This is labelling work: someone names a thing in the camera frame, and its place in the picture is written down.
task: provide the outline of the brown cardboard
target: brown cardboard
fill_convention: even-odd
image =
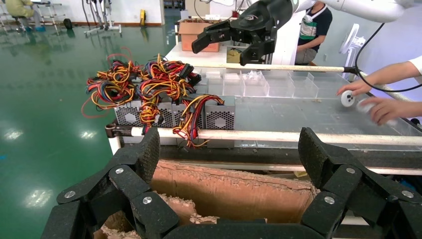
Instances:
[[[192,42],[194,42],[204,28],[210,26],[210,23],[204,22],[181,22],[179,26],[179,34],[182,38],[182,51],[192,51]],[[220,43],[213,43],[206,47],[205,52],[218,52],[220,50]]]
[[[308,182],[166,160],[158,162],[151,187],[177,213],[181,225],[215,224],[219,217],[298,223],[316,194]],[[110,216],[95,239],[138,239],[123,218],[122,213]]]

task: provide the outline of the white sleeve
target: white sleeve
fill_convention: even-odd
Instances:
[[[419,73],[422,75],[422,56],[410,60],[412,64],[419,70]],[[422,84],[422,76],[415,77],[419,84]]]

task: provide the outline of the robotic arm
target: robotic arm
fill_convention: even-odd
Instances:
[[[371,21],[391,22],[398,19],[414,0],[321,0],[328,6]],[[262,56],[274,52],[277,30],[295,12],[310,8],[315,0],[259,0],[238,19],[204,28],[192,43],[195,54],[211,43],[233,40],[250,44],[240,54],[240,64],[257,63]]]

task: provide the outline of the person's hand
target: person's hand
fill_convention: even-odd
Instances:
[[[303,47],[303,45],[298,46],[296,52],[304,51],[306,48]]]
[[[365,82],[362,80],[358,80],[355,82],[352,82],[348,85],[342,86],[338,91],[337,95],[343,94],[345,91],[352,91],[353,96],[358,96],[360,94],[368,93],[372,88],[368,86]]]
[[[411,118],[422,116],[421,102],[406,102],[393,99],[371,97],[364,100],[361,105],[375,104],[370,115],[371,120],[377,125],[383,125],[396,118]]]

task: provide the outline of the shiny floor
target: shiny floor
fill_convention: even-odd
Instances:
[[[31,35],[0,30],[0,238],[39,238],[56,195],[92,175],[112,154],[104,126],[87,119],[86,80],[107,70],[107,56],[131,50],[140,64],[175,45],[173,23],[123,28],[85,38],[87,27]],[[98,115],[92,104],[85,110]]]

